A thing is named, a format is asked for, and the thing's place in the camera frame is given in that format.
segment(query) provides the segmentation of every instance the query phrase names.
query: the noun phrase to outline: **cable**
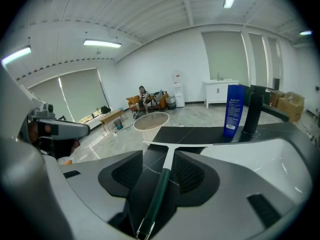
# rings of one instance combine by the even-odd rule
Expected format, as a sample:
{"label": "cable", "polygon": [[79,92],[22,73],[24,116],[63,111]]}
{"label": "cable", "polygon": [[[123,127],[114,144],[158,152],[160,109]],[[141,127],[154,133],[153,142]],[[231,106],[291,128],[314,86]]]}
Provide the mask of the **cable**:
{"label": "cable", "polygon": [[131,126],[133,126],[134,124],[131,124],[131,125],[129,125],[127,128],[122,128],[121,130],[117,130],[117,131],[115,131],[114,133],[116,134],[116,133],[118,133],[118,132],[121,132],[121,131],[123,131],[123,130],[130,130],[131,129]]}

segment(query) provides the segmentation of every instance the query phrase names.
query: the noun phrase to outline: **door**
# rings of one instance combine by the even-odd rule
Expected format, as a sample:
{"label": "door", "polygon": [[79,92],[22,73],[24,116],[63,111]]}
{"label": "door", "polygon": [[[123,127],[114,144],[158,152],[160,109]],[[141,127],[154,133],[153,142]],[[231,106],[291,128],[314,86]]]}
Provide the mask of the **door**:
{"label": "door", "polygon": [[228,86],[219,86],[217,88],[217,95],[219,102],[227,102]]}

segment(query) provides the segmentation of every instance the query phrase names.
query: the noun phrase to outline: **ceiling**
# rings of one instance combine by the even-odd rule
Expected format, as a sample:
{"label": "ceiling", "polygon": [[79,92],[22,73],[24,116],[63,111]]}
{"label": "ceiling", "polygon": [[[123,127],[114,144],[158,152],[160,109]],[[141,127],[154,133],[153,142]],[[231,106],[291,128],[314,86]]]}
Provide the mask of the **ceiling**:
{"label": "ceiling", "polygon": [[[0,43],[0,56],[27,45],[32,53],[6,65],[16,79],[81,60],[118,62],[167,34],[201,25],[241,24],[292,41],[305,30],[286,0],[29,0]],[[84,46],[85,39],[122,43],[121,48]]]}

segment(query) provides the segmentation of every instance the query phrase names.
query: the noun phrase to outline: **bag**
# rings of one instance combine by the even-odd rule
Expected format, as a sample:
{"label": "bag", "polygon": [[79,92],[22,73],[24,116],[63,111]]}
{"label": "bag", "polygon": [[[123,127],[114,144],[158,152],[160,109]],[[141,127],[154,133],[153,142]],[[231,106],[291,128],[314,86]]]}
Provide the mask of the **bag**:
{"label": "bag", "polygon": [[102,114],[106,114],[106,113],[109,113],[111,111],[111,109],[107,106],[102,106],[101,107],[101,113]]}

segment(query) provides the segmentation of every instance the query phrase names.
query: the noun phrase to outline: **cardboard box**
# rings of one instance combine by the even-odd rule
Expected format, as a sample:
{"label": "cardboard box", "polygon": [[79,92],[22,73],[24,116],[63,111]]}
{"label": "cardboard box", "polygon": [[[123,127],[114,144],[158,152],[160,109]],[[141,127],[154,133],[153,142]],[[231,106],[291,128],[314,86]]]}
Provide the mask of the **cardboard box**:
{"label": "cardboard box", "polygon": [[286,94],[279,90],[270,90],[271,96],[269,99],[269,105],[271,107],[276,108],[278,106],[278,100],[279,98],[284,97]]}
{"label": "cardboard box", "polygon": [[304,110],[305,98],[292,91],[287,92],[284,97],[278,99],[277,109],[289,115],[289,121],[298,121]]}

